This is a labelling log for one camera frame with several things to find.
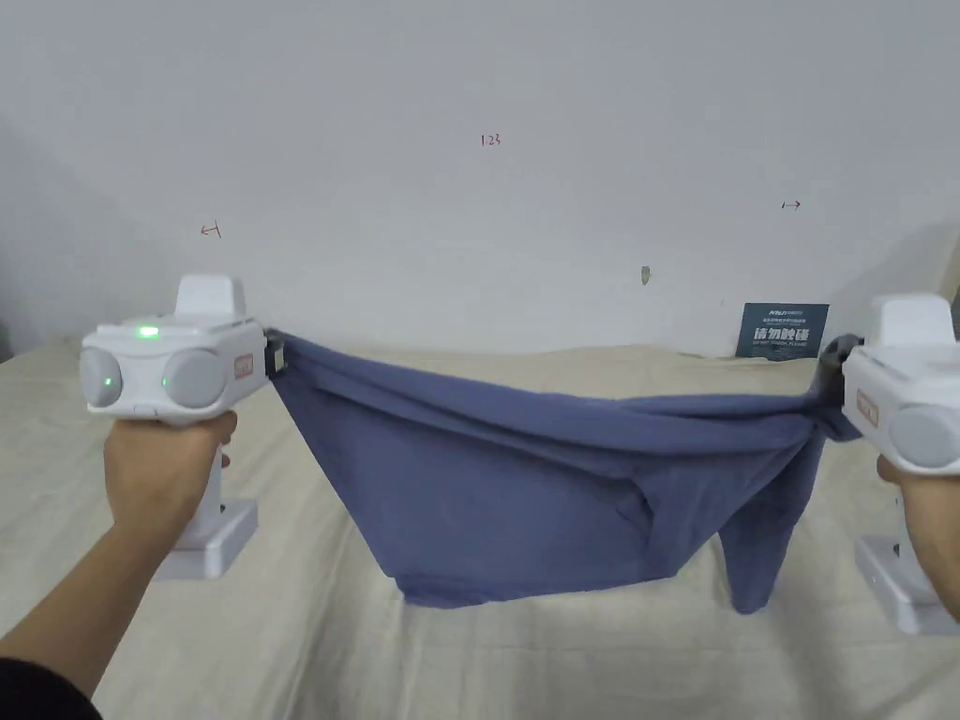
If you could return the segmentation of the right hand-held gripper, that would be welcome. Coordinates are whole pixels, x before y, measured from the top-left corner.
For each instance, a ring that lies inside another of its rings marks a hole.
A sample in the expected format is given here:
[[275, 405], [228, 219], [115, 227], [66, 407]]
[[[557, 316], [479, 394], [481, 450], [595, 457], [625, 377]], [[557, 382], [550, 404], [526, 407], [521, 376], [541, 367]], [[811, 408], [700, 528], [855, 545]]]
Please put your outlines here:
[[[923, 476], [959, 470], [959, 346], [951, 305], [937, 294], [874, 299], [864, 338], [844, 335], [825, 350], [804, 398], [840, 413], [899, 469]], [[855, 562], [884, 613], [911, 635], [955, 636], [911, 544], [903, 498], [898, 533], [865, 535]]]

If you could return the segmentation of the person's left hand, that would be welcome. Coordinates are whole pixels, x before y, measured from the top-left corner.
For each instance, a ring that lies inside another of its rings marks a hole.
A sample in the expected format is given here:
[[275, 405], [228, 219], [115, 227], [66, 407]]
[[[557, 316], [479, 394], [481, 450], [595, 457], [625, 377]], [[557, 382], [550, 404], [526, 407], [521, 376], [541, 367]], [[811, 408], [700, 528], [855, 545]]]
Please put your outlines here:
[[103, 448], [114, 524], [174, 541], [198, 510], [218, 450], [231, 441], [236, 427], [233, 411], [185, 427], [117, 419]]

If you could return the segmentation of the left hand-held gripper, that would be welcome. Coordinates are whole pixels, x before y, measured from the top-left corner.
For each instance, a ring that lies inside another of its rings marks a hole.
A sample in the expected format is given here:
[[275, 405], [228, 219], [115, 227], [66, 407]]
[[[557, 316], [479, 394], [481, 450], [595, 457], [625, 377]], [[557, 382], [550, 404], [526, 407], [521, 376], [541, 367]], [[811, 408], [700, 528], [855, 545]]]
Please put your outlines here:
[[[231, 410], [287, 366], [283, 338], [248, 313], [241, 280], [188, 275], [171, 314], [104, 323], [82, 340], [90, 413], [188, 426]], [[222, 577], [258, 526], [254, 501], [224, 501], [222, 456], [158, 579]]]

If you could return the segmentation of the person's right hand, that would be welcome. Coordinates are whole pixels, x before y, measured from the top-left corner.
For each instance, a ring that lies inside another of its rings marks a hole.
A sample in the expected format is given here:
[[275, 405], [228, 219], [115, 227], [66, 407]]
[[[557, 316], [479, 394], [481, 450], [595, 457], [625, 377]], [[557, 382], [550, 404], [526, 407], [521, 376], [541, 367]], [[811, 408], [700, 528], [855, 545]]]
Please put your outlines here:
[[908, 472], [884, 456], [877, 458], [877, 474], [901, 490], [918, 564], [939, 601], [959, 621], [959, 477]]

